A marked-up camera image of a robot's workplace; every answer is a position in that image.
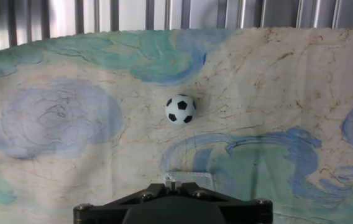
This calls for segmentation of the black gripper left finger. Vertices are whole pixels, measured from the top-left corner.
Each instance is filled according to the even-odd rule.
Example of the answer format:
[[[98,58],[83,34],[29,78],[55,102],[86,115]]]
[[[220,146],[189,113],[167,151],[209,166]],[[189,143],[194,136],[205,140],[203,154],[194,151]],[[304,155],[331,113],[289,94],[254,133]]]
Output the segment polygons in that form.
[[[165,184],[150,184],[144,190],[104,205],[79,204],[73,208],[73,224],[122,223],[131,208],[169,196],[171,190],[173,190],[173,184],[170,187]]]

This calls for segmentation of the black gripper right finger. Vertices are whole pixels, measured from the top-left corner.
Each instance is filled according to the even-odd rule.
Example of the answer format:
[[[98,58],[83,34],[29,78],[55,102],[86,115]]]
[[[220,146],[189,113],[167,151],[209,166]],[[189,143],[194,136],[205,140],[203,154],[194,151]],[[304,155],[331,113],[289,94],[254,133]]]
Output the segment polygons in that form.
[[[267,198],[243,201],[200,187],[195,182],[173,182],[173,191],[179,196],[215,205],[227,223],[273,223],[273,202]]]

